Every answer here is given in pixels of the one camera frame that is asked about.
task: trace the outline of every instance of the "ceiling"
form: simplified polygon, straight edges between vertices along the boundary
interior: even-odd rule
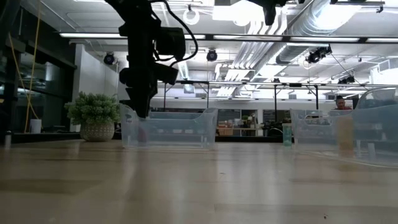
[[[42,19],[59,32],[118,32],[118,27],[123,24],[114,9],[102,2],[76,0],[41,0],[41,2]],[[285,8],[288,23],[294,24],[294,17],[301,12],[305,4],[289,5]],[[37,1],[35,0],[22,0],[22,6],[31,13],[37,13]],[[162,11],[161,5],[154,5],[153,8],[162,20],[163,26],[180,27],[180,24],[168,12]],[[186,8],[186,6],[172,6],[174,13],[181,18]],[[194,34],[247,34],[250,29],[250,25],[237,26],[233,21],[214,21],[211,15],[213,10],[211,4],[193,8],[201,10],[198,23],[188,25]],[[398,7],[386,5],[381,13],[376,13],[377,9],[376,6],[362,7],[332,35],[397,36]],[[87,50],[95,52],[96,55],[104,55],[106,52],[113,51],[121,61],[127,55],[127,41],[125,40],[91,40],[83,43],[86,44]],[[218,63],[231,63],[242,46],[242,42],[228,41],[198,41],[198,44],[198,55],[187,62],[191,72],[196,70],[214,72]],[[192,47],[193,42],[187,41],[187,53],[190,53]],[[369,79],[370,67],[385,61],[386,57],[398,55],[398,45],[331,44],[331,48],[336,59],[329,55],[320,63],[309,65],[304,62],[304,58],[308,54],[302,55],[292,63],[292,66],[288,66],[282,71],[283,76],[280,73],[276,76],[283,79],[283,82],[299,82],[308,80],[308,77],[312,77],[312,80],[316,79],[316,82],[322,82],[330,80],[332,76],[342,74],[345,70],[354,70],[357,81],[364,83]],[[216,49],[217,62],[206,61],[209,49]]]

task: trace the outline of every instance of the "clear plastic bin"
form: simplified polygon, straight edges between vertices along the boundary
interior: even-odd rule
[[[398,91],[372,90],[351,111],[291,110],[295,149],[398,166]]]
[[[122,142],[126,148],[213,149],[217,109],[203,113],[149,113],[141,119],[126,105],[121,105]]]

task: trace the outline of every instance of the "white pillar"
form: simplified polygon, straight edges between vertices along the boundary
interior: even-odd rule
[[[256,127],[260,127],[260,124],[264,122],[262,109],[257,110],[257,121]],[[257,136],[262,136],[262,130],[257,130]]]

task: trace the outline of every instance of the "fluorescent light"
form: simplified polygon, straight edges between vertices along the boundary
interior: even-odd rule
[[[209,100],[253,100],[253,99],[242,99],[242,98],[209,98]]]
[[[191,35],[189,34],[185,34],[185,40],[192,40]],[[196,40],[204,40],[206,39],[206,35],[194,35],[194,37],[196,38]]]
[[[105,3],[107,4],[106,1],[104,0],[74,0],[75,2],[97,2],[97,3]],[[186,0],[168,0],[167,1],[170,5],[178,5],[178,4],[191,4],[191,5],[202,5],[201,1],[186,1]]]
[[[74,0],[75,2],[97,2],[97,3],[105,3],[106,1],[104,0]]]
[[[65,38],[82,38],[82,39],[126,39],[119,34],[99,34],[99,33],[60,33],[61,37]]]
[[[163,96],[154,96],[152,99],[164,99]]]
[[[297,42],[358,42],[355,37],[291,37],[291,41]]]
[[[282,37],[266,35],[214,35],[215,40],[281,41]]]
[[[325,43],[286,43],[288,47],[329,47],[328,44]]]
[[[112,34],[112,33],[60,33],[61,37],[64,38],[82,38],[82,39],[126,39],[127,37],[122,37],[119,34]],[[192,40],[191,35],[185,34],[185,39]],[[196,40],[204,40],[206,38],[205,35],[194,35]]]
[[[178,99],[182,99],[182,100],[204,100],[203,98],[200,97],[176,97]]]
[[[374,43],[391,43],[398,42],[398,38],[369,38],[366,42],[374,42]]]
[[[241,85],[242,82],[209,82],[209,84]]]

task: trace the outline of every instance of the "spotlight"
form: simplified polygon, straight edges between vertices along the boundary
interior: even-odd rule
[[[217,53],[215,49],[210,49],[209,52],[207,53],[206,57],[208,62],[214,62],[217,60]]]
[[[331,54],[331,47],[319,47],[316,51],[311,51],[310,55],[305,59],[308,63],[318,63],[320,60]]]
[[[113,52],[106,53],[104,63],[107,65],[114,65],[118,60],[113,56]]]
[[[277,5],[279,5],[280,7],[285,6],[286,2],[289,0],[249,0],[249,1],[262,7],[262,10],[264,11],[264,15],[266,17],[266,25],[271,26],[275,21],[275,16],[276,16],[275,7]],[[305,0],[298,1],[299,4],[303,4],[304,2]]]

